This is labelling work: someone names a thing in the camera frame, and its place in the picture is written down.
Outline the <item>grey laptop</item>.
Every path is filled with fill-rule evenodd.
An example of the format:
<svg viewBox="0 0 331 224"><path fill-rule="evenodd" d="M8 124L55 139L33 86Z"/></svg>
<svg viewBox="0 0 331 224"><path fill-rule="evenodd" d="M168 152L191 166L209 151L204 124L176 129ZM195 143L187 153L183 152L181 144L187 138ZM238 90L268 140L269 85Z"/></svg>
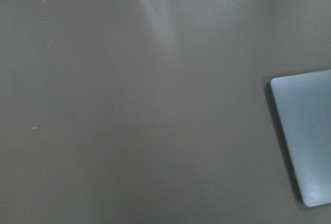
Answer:
<svg viewBox="0 0 331 224"><path fill-rule="evenodd" d="M303 205L329 204L330 70L269 84Z"/></svg>

